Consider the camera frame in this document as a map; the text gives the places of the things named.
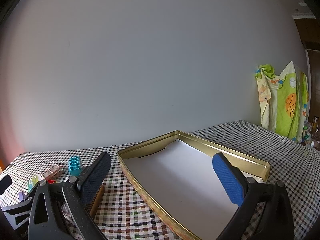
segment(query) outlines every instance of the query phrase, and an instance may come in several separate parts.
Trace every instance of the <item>metal screw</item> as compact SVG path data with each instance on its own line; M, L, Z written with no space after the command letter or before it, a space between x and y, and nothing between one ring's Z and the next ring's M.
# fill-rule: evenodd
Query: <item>metal screw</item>
M256 180L253 177L247 177L247 182L253 184L256 182Z
M44 179L44 180L41 180L40 181L40 186L44 186L45 184L47 183L47 181Z
M77 177L76 176L72 176L72 177L70 177L69 179L68 179L68 181L70 182L70 183L73 183L73 182L75 182L77 180Z
M278 181L277 181L277 185L278 185L279 187L284 187L284 183L283 183L281 180L278 180Z

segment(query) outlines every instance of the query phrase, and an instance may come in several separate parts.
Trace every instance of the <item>purple object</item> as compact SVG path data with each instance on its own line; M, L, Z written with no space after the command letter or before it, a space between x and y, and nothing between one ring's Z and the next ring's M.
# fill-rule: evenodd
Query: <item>purple object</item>
M26 195L24 194L23 191L18 193L18 197L19 197L19 202L23 202L26 198Z

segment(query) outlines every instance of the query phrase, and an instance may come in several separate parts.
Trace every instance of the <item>teal lego duplo brick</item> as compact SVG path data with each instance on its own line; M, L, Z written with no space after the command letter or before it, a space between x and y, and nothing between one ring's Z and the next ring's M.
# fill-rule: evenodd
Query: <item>teal lego duplo brick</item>
M69 172L71 176L78 177L83 170L83 165L79 156L72 156L69 159Z

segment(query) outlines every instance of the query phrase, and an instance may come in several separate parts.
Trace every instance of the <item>table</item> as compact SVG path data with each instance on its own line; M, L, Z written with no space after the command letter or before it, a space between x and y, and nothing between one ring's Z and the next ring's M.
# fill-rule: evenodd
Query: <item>table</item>
M287 187L295 239L306 235L320 214L320 159L317 151L246 121L219 124L190 134L269 162L271 171L268 182L282 180ZM58 182L65 181L70 176L70 156L80 156L86 166L105 151L112 157L112 166L103 181L106 190L95 217L101 231L108 239L179 239L144 203L121 171L117 152L134 144L22 153L0 175L0 178L6 174L12 177L12 185L0 196L0 206L18 203L18 192L27 192L27 180L54 164L65 168L66 172ZM259 206L242 239L252 233L261 210ZM69 226L74 237L81 239L75 226Z

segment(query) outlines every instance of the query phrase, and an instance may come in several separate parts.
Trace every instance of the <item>textured grip pad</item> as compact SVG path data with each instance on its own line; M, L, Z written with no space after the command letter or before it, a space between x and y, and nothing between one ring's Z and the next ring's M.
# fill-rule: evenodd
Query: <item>textured grip pad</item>
M233 171L234 167L222 153L216 153L213 156L212 166L231 202L241 206L244 201L245 189L240 180L237 179L238 174Z
M77 183L82 204L90 203L111 167L111 156L102 152L79 176Z

